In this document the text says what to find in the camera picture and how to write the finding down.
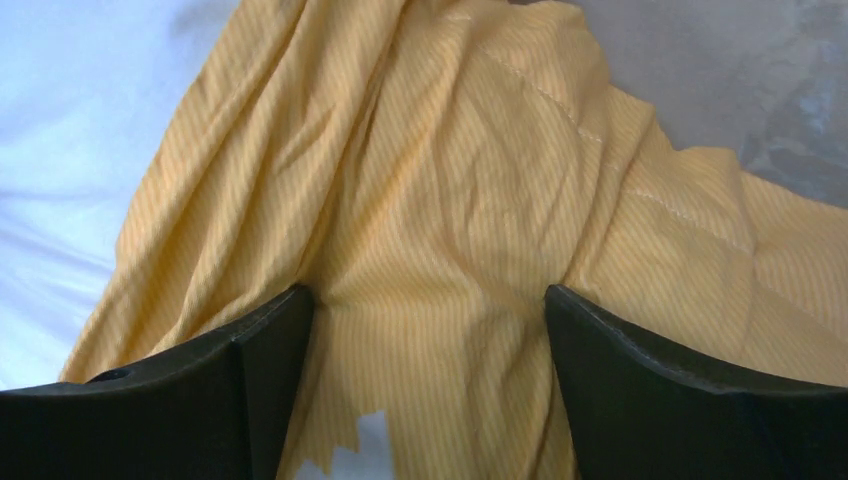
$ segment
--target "white sheet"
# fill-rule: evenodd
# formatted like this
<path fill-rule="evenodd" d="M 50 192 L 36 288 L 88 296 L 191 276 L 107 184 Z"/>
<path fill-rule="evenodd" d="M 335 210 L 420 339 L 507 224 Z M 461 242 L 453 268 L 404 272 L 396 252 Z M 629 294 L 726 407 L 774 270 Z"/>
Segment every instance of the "white sheet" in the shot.
<path fill-rule="evenodd" d="M 51 383 L 238 0 L 0 0 L 0 389 Z"/>

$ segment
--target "black object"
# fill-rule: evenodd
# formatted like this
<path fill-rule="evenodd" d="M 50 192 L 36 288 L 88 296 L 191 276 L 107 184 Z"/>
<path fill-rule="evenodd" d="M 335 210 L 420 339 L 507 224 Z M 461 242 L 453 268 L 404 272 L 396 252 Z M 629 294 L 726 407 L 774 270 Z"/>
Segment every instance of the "black object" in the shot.
<path fill-rule="evenodd" d="M 0 392 L 0 478 L 275 478 L 313 308 L 293 287 L 87 384 Z"/>
<path fill-rule="evenodd" d="M 703 355 L 562 286 L 545 304 L 584 480 L 848 478 L 848 390 Z"/>

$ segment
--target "white print on fabric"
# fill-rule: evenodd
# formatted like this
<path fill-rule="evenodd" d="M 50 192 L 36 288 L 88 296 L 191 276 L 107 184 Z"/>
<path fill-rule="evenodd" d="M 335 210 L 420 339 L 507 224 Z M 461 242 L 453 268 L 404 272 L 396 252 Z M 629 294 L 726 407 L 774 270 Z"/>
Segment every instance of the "white print on fabric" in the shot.
<path fill-rule="evenodd" d="M 346 448 L 333 451 L 331 474 L 307 461 L 300 467 L 295 480 L 394 480 L 392 445 L 386 415 L 382 411 L 364 415 L 356 422 L 359 431 L 359 453 Z"/>

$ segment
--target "garment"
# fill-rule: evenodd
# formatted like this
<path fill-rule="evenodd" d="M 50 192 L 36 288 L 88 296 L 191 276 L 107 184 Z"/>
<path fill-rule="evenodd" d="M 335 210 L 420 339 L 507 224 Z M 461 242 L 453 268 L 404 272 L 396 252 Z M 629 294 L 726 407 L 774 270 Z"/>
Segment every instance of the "garment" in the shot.
<path fill-rule="evenodd" d="M 723 360 L 848 385 L 846 237 L 847 212 L 731 152 L 674 151 L 609 84 L 576 7 L 243 0 L 63 376 L 302 282 L 319 309 L 281 478 L 355 449 L 376 411 L 396 478 L 569 478 L 548 285 Z"/>

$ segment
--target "gray floor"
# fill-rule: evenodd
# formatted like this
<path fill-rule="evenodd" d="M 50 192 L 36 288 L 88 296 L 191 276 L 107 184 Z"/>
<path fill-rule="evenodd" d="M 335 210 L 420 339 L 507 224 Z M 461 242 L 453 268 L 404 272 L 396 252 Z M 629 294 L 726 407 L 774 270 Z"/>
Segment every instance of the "gray floor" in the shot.
<path fill-rule="evenodd" d="M 679 148 L 848 207 L 848 0 L 572 0 Z"/>

